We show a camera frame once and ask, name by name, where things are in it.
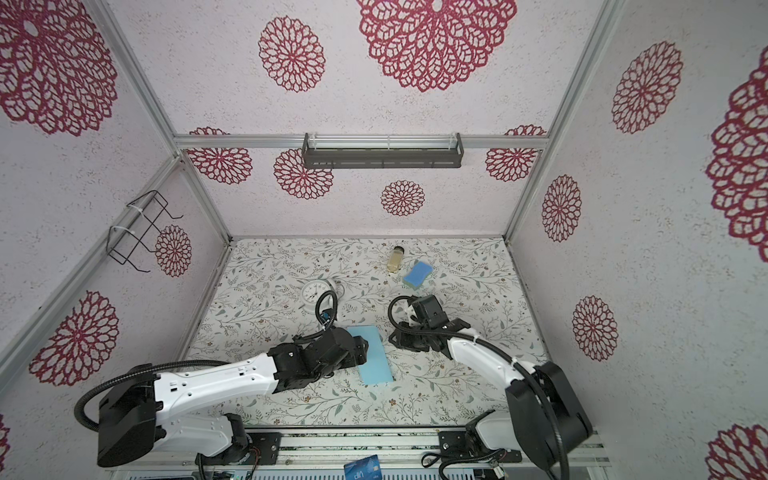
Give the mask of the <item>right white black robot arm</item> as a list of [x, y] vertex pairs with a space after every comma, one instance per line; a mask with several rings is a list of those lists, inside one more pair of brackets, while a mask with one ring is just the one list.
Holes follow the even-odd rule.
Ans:
[[594, 429], [561, 367], [508, 354], [466, 321], [449, 319], [433, 295], [397, 296], [387, 307], [387, 318], [395, 328], [389, 342], [396, 348], [441, 353], [505, 395], [506, 412], [491, 410], [476, 417], [465, 427], [460, 450], [433, 455], [442, 479], [450, 465], [498, 465], [511, 453], [526, 456], [550, 479], [571, 477], [569, 453]]

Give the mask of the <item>small yellow liquid jar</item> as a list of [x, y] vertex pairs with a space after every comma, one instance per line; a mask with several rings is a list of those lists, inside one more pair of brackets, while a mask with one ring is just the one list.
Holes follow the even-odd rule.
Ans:
[[393, 248], [386, 264], [389, 273], [394, 274], [400, 270], [404, 254], [405, 249], [402, 246], [397, 245]]

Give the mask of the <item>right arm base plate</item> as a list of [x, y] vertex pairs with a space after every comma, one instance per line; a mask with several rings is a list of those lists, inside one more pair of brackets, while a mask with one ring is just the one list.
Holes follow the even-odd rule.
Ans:
[[495, 448], [487, 447], [477, 433], [470, 431], [441, 431], [438, 434], [440, 451], [448, 458], [468, 460], [470, 457], [489, 455]]

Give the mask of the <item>blue green sponge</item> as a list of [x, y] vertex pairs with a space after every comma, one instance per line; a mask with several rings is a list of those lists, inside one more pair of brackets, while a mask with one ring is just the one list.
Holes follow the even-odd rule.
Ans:
[[420, 288], [433, 272], [433, 267], [423, 261], [417, 261], [413, 268], [403, 277], [403, 283], [412, 288]]

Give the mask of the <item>blue card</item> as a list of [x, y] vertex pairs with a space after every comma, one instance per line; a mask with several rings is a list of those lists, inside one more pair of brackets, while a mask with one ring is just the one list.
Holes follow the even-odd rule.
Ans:
[[371, 455], [344, 465], [345, 480], [382, 480], [380, 460]]

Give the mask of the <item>light blue paper sheet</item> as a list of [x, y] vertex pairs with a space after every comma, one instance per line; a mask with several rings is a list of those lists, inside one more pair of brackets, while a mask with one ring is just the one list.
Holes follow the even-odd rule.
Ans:
[[368, 342], [367, 360], [358, 367], [362, 384], [375, 386], [393, 382], [381, 335], [376, 326], [350, 326], [346, 330], [352, 336], [360, 336]]

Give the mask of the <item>black wall shelf rack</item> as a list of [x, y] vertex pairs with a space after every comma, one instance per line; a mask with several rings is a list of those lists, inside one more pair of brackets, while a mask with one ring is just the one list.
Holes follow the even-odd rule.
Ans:
[[417, 146], [415, 140], [394, 141], [391, 137], [377, 145], [345, 140], [341, 146], [326, 146], [306, 134], [300, 152], [309, 170], [457, 169], [462, 166], [465, 149], [459, 134], [429, 146]]

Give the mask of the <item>white alarm clock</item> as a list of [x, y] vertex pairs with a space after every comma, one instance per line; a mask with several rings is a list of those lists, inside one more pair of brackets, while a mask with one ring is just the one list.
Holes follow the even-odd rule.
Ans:
[[306, 305], [314, 306], [326, 291], [334, 291], [339, 299], [345, 293], [343, 285], [333, 279], [316, 279], [307, 282], [301, 289], [300, 298]]

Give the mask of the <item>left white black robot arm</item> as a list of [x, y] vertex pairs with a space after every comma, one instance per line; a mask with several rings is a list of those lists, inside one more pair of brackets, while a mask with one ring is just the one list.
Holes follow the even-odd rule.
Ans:
[[142, 365], [76, 403], [75, 418], [98, 436], [97, 464], [127, 465], [150, 452], [194, 453], [201, 466], [236, 464], [254, 442], [238, 414], [201, 410], [239, 397], [299, 390], [367, 360], [368, 343], [332, 327], [306, 345], [283, 343], [235, 362], [189, 360]]

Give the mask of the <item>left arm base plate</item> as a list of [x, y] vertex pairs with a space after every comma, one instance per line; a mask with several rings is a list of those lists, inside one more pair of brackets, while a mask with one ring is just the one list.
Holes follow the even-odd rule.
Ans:
[[198, 454], [196, 466], [275, 465], [280, 451], [280, 433], [236, 434], [232, 444], [213, 457]]

